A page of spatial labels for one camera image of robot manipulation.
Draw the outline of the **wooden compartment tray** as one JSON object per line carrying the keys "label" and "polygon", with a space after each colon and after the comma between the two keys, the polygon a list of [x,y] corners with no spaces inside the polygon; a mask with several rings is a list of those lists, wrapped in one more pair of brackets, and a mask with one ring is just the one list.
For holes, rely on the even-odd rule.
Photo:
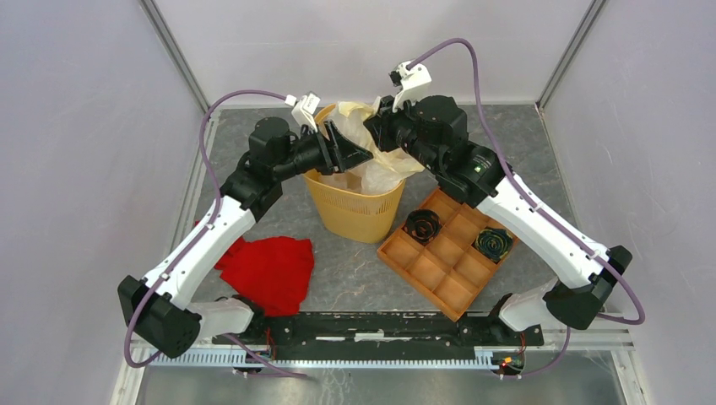
{"label": "wooden compartment tray", "polygon": [[[441,228],[422,245],[403,228],[378,248],[377,256],[448,319],[457,321],[489,283],[518,238],[496,220],[436,189],[419,208],[438,216]],[[498,262],[475,247],[486,230],[500,230],[513,241]]]}

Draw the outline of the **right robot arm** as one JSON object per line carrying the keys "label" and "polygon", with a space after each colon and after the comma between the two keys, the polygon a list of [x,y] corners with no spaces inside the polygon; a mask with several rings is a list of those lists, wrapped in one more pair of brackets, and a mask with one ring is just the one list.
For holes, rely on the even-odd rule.
{"label": "right robot arm", "polygon": [[526,186],[494,148],[469,140],[467,114],[451,97],[433,95],[414,104],[377,98],[365,119],[378,149],[399,149],[437,180],[439,189],[501,224],[534,251],[555,280],[508,294],[487,322],[490,338],[509,344],[544,320],[588,329],[602,313],[632,260],[624,246],[608,248],[587,237]]}

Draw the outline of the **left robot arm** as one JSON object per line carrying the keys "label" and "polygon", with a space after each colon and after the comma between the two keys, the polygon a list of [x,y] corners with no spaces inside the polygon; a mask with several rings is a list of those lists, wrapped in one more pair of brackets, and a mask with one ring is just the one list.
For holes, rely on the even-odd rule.
{"label": "left robot arm", "polygon": [[127,323],[125,360],[133,367],[147,363],[132,358],[132,337],[138,335],[170,359],[187,352],[199,339],[230,334],[256,343],[265,321],[242,300],[194,304],[192,297],[219,259],[280,199],[282,183],[315,170],[344,173],[373,157],[342,135],[332,121],[323,129],[308,125],[298,134],[286,120],[260,120],[248,137],[248,150],[214,202],[187,237],[142,278],[125,277],[117,288]]}

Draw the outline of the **cream plastic trash bag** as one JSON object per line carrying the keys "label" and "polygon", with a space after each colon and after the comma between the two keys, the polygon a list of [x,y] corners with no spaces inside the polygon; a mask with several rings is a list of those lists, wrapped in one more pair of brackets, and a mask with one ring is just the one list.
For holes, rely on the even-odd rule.
{"label": "cream plastic trash bag", "polygon": [[382,152],[364,126],[376,112],[374,104],[340,101],[329,107],[325,119],[334,122],[340,133],[351,142],[372,153],[373,158],[342,174],[320,175],[318,180],[334,188],[363,195],[379,195],[392,191],[408,177],[421,173],[424,167],[403,150]]}

